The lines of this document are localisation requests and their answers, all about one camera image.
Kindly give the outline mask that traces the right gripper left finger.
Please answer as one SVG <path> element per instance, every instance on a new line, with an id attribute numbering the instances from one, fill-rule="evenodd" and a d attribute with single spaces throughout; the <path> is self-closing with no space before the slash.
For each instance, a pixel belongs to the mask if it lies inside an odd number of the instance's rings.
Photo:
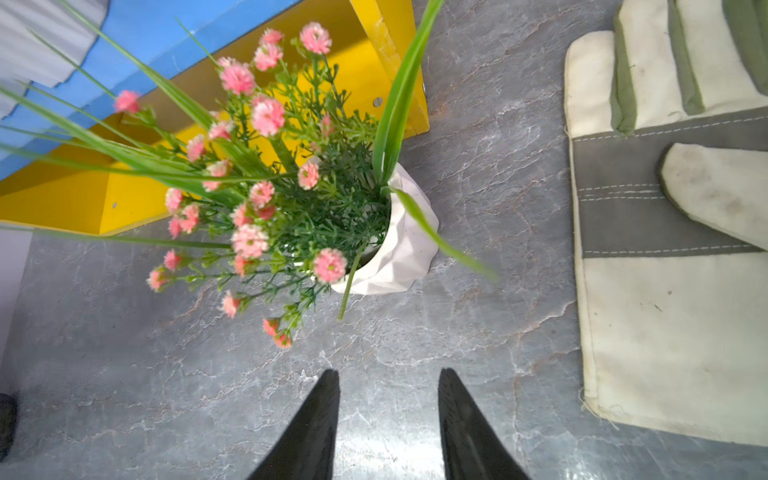
<path id="1" fill-rule="evenodd" d="M 247 479 L 332 479 L 339 405 L 339 374 L 325 370 L 277 443 Z"/>

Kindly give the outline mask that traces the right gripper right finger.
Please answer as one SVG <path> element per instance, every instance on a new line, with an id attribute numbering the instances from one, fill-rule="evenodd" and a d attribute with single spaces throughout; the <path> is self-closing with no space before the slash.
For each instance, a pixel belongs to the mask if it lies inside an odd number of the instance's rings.
<path id="1" fill-rule="evenodd" d="M 529 479 L 450 368 L 440 372 L 438 410 L 446 479 Z"/>

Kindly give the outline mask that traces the pink plant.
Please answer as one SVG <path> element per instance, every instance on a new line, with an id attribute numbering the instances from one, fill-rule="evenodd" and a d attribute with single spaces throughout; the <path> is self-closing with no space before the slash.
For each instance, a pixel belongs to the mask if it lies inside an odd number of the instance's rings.
<path id="1" fill-rule="evenodd" d="M 1 3 L 1 87 L 24 95 L 56 87 L 85 60 L 97 35 L 58 1 Z"/>
<path id="2" fill-rule="evenodd" d="M 429 245 L 478 273 L 486 267 L 447 243 L 416 198 L 396 185 L 396 168 L 429 36 L 441 9 L 431 1 L 391 84 L 379 117 L 348 112 L 333 41 L 317 22 L 292 39 L 300 62 L 284 57 L 284 36 L 269 29 L 250 61 L 221 56 L 213 68 L 225 97 L 217 110 L 194 100 L 147 64 L 140 70 L 194 123 L 180 140 L 161 130 L 148 144 L 105 138 L 18 96 L 49 120 L 68 144 L 114 160 L 111 172 L 164 183 L 169 214 L 166 254 L 147 283 L 215 281 L 228 317 L 254 300 L 285 296 L 265 332 L 288 348 L 304 313 L 331 290 L 349 295 L 360 269 L 382 263 L 398 212 Z"/>

